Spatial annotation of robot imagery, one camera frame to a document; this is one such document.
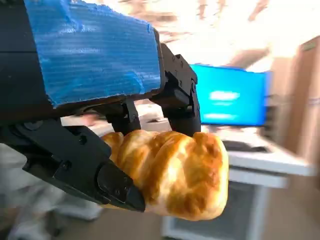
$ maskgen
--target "computer monitor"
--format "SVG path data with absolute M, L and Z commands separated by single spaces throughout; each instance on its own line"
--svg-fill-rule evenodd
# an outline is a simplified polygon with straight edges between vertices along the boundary
M 201 123 L 262 126 L 266 115 L 269 72 L 194 64 Z

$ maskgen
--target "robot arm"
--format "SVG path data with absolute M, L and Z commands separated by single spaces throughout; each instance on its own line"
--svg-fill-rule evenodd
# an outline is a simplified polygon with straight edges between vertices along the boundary
M 9 30 L 2 23 L 10 23 Z M 7 40 L 0 39 L 0 101 L 6 103 L 0 106 L 0 142 L 26 156 L 25 171 L 69 194 L 143 212 L 142 193 L 109 159 L 111 148 L 85 126 L 62 126 L 60 117 L 93 109 L 125 135 L 141 128 L 134 100 L 148 98 L 162 107 L 172 130 L 192 136 L 201 131 L 201 124 L 197 76 L 189 64 L 160 44 L 154 30 L 159 89 L 78 100 L 55 108 L 44 90 L 24 1 L 0 5 L 1 31 L 7 31 Z

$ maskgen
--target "bread roll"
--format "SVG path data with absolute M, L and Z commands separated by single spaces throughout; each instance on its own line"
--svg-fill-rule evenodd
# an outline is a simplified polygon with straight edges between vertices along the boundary
M 218 217 L 228 198 L 228 154 L 211 133 L 136 130 L 102 139 L 110 159 L 141 190 L 146 212 L 191 221 Z

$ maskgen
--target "desk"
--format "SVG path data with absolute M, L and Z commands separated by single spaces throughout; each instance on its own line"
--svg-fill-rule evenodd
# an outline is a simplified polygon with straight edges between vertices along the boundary
M 167 121 L 142 122 L 141 126 L 147 131 L 170 130 Z M 100 136 L 113 131 L 104 122 L 91 129 Z M 214 220 L 198 222 L 164 217 L 163 236 L 183 240 L 259 240 L 264 231 L 270 189 L 285 188 L 288 175 L 316 174 L 302 158 L 258 135 L 232 130 L 223 134 L 228 140 L 242 139 L 252 145 L 266 146 L 271 153 L 229 152 L 229 198 L 223 214 Z

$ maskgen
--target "blue tape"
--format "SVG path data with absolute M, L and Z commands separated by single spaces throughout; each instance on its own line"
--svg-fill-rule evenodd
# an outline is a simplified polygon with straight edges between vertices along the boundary
M 83 1 L 24 3 L 54 108 L 160 88 L 157 42 L 149 23 Z

